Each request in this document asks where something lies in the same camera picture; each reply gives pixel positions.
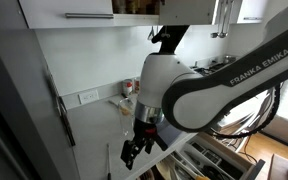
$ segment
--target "cabinet door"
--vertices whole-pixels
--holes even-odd
[[[160,4],[161,25],[212,24],[218,0],[165,0]]]
[[[113,25],[111,0],[19,1],[31,29]]]
[[[242,0],[237,23],[261,23],[268,0]]]

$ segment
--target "kitchen counter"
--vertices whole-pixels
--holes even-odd
[[[118,110],[107,102],[108,100],[119,102],[121,99],[121,96],[113,96],[68,110],[68,118],[76,141],[73,149],[82,180],[107,179],[107,143],[110,144],[112,179],[134,180],[196,135],[181,133],[164,152],[156,143],[151,154],[147,154],[143,149],[130,171],[120,159],[120,155],[124,141],[131,137],[122,134]]]

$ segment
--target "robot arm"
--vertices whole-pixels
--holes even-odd
[[[121,156],[129,168],[144,146],[149,145],[149,153],[157,140],[163,150],[167,148],[154,131],[163,116],[180,130],[205,131],[235,106],[288,79],[288,7],[267,24],[266,37],[254,51],[206,77],[186,67],[174,54],[187,28],[167,27],[175,38],[163,40],[160,53],[145,60],[135,137],[125,142]]]

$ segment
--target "wall outlet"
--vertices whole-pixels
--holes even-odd
[[[99,100],[97,90],[88,91],[88,92],[79,94],[78,97],[80,99],[81,104],[91,103],[91,102]]]

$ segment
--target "refrigerator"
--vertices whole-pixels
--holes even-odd
[[[47,64],[17,0],[0,0],[0,179],[80,179]]]

